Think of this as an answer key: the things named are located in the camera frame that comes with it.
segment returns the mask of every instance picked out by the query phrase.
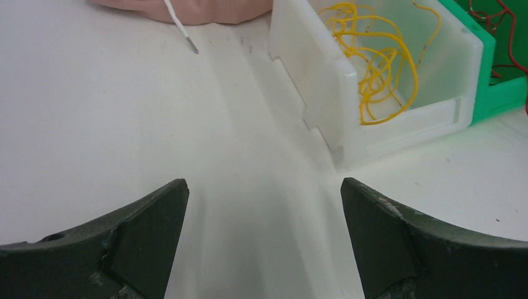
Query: human hand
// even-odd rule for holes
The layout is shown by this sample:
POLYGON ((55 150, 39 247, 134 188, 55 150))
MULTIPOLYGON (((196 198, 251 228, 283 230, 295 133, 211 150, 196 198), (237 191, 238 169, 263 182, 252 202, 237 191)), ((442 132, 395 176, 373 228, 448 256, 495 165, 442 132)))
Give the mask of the human hand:
MULTIPOLYGON (((173 23, 163 0, 89 0, 152 20, 173 23)), ((174 12, 185 25, 238 24, 271 10, 273 0, 171 0, 174 12)))

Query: yellow cable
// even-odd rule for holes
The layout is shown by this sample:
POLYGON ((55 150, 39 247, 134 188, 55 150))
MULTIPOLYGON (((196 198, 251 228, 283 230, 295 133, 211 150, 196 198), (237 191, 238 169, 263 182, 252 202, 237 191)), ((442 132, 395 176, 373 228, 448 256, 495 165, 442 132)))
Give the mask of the yellow cable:
POLYGON ((407 110, 410 105, 413 103, 414 99, 418 94, 418 75, 417 67, 422 62, 423 56, 425 55, 425 50, 429 44, 434 40, 438 32, 440 31, 441 19, 440 15, 433 9, 425 6, 421 6, 416 3, 416 0, 412 0, 413 5, 419 9, 430 11, 438 19, 438 25, 436 30, 427 40, 427 43, 423 46, 422 53, 418 62, 414 63, 410 51, 403 42, 402 33, 399 28, 390 20, 374 15, 374 10, 369 6, 364 5, 355 5, 354 0, 352 2, 342 2, 335 4, 333 6, 326 7, 319 11, 319 14, 322 14, 325 11, 334 11, 335 16, 329 17, 326 20, 326 26, 332 30, 332 35, 335 38, 336 42, 339 44, 339 47, 343 51, 346 57, 351 58, 357 56, 362 60, 365 60, 367 63, 367 69, 365 71, 363 79, 358 82, 359 85, 359 94, 362 96, 359 110, 360 110, 360 121, 361 125, 377 125, 380 123, 385 123, 399 114, 407 110), (358 9, 366 9, 370 12, 370 15, 359 16, 358 9), (370 20, 370 24, 364 29, 365 32, 357 31, 357 21, 359 20, 370 20), (395 34, 386 33, 386 32, 370 32, 369 29, 372 27, 375 21, 382 21, 391 26, 395 31, 395 34), (350 36, 351 39, 348 39, 348 42, 344 41, 343 37, 350 36), (367 47, 356 47, 355 41, 357 37, 384 37, 392 39, 398 47, 388 47, 382 50, 375 50, 367 47), (394 68, 392 64, 395 59, 400 56, 402 59, 396 74, 393 74, 394 68), (402 105, 402 102, 394 94, 398 88, 400 81, 400 76, 402 74, 403 65, 407 63, 411 70, 411 76, 413 80, 413 92, 409 97, 407 103, 402 105), (374 99, 374 96, 388 90, 388 94, 381 98, 374 99), (389 98, 394 98, 400 106, 400 110, 389 115, 386 118, 377 120, 374 114, 371 112, 369 104, 380 103, 389 98), (369 114, 372 121, 365 121, 364 119, 364 110, 369 114))

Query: green container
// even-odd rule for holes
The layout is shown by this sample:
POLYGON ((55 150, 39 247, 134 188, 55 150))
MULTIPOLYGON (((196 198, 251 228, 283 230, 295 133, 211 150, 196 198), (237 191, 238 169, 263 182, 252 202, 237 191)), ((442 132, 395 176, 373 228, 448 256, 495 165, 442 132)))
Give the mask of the green container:
MULTIPOLYGON (((447 10, 457 17, 484 44, 482 63, 473 111, 473 122, 491 118, 513 108, 521 107, 526 102, 528 82, 524 72, 517 68, 496 69, 502 78, 491 78, 491 67, 497 64, 511 64, 508 56, 508 40, 511 17, 507 15, 498 26, 495 37, 485 30, 485 24, 479 24, 468 14, 468 0, 438 0, 447 10)), ((513 54, 521 65, 528 65, 528 1, 503 0, 517 16, 513 54)), ((475 11, 486 11, 495 14, 502 11, 496 0, 473 1, 475 11)))

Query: wire end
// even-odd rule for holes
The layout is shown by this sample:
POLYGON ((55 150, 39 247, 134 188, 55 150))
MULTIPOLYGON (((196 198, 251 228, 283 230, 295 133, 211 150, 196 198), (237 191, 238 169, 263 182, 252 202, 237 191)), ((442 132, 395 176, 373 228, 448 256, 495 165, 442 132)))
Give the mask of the wire end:
POLYGON ((191 46, 194 53, 198 54, 198 48, 194 45, 190 37, 186 37, 187 41, 189 42, 189 45, 191 46))

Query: tangled red wire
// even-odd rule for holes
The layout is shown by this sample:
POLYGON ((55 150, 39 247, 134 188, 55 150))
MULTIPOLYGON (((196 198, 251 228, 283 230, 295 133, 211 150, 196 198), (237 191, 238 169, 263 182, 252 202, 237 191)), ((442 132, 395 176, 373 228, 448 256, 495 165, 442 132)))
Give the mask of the tangled red wire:
MULTIPOLYGON (((497 64, 493 65, 493 68, 499 68, 499 67, 515 67, 521 71, 524 72, 526 78, 528 79, 528 69, 524 67, 523 65, 519 64, 517 60, 515 59, 513 55, 513 41, 514 41, 514 35, 515 35, 515 26, 517 24, 517 17, 516 15, 503 3, 502 0, 497 0, 497 3, 502 7, 502 11, 498 12, 496 14, 489 15, 485 11, 475 11, 473 9, 473 0, 469 0, 469 14, 475 17, 476 19, 479 19, 479 23, 486 24, 486 30, 492 35, 495 36, 495 33, 497 31, 497 28, 504 20, 505 16, 508 14, 512 18, 512 24, 510 28, 510 34, 509 34, 509 40, 508 40, 508 56, 512 62, 512 64, 497 64), (493 19, 500 17, 497 23, 493 23, 493 19)), ((495 70, 491 71, 491 76, 494 78, 501 78, 502 76, 499 75, 495 70)), ((526 104, 525 104, 525 111, 528 115, 528 96, 526 98, 526 104)))

